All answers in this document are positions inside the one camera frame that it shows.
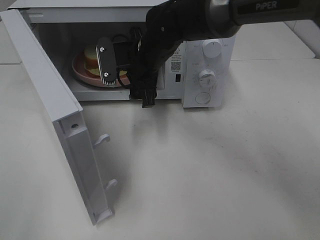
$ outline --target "qr code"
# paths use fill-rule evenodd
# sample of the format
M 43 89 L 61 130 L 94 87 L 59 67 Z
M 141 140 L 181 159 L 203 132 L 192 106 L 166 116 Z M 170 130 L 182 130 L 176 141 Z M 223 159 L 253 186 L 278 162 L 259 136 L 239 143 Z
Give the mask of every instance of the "qr code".
M 171 71 L 180 71 L 181 70 L 181 62 L 173 61 L 171 62 Z

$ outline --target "bread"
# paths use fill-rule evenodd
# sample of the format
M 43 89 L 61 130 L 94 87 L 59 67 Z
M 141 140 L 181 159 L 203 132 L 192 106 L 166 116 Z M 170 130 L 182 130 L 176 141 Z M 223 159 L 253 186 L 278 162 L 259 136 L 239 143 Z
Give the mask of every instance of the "bread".
M 95 45 L 89 45 L 84 49 L 84 69 L 90 77 L 100 77 L 98 56 Z

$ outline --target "microwave label sticker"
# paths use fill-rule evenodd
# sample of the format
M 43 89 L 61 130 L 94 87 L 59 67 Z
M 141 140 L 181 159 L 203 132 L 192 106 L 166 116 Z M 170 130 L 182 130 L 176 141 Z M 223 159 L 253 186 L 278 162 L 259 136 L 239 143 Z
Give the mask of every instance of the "microwave label sticker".
M 182 74 L 183 51 L 182 45 L 179 46 L 171 57 L 171 73 Z

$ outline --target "power knob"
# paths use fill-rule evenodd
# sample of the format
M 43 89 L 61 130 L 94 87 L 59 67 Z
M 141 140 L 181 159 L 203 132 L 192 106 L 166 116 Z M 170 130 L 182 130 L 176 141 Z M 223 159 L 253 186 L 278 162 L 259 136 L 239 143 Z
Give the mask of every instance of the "power knob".
M 215 72 L 209 69 L 203 70 L 199 73 L 199 84 L 203 88 L 211 88 L 217 84 Z
M 221 54 L 222 44 L 219 39 L 209 39 L 203 41 L 203 54 L 210 59 L 216 58 Z

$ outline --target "robotic arm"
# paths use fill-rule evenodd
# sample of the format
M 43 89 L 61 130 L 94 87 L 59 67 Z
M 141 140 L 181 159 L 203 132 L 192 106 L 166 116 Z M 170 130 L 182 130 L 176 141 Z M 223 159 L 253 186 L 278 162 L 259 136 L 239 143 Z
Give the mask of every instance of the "robotic arm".
M 229 38 L 241 25 L 311 19 L 320 0 L 169 0 L 146 16 L 146 33 L 130 52 L 130 97 L 155 105 L 159 68 L 183 41 Z

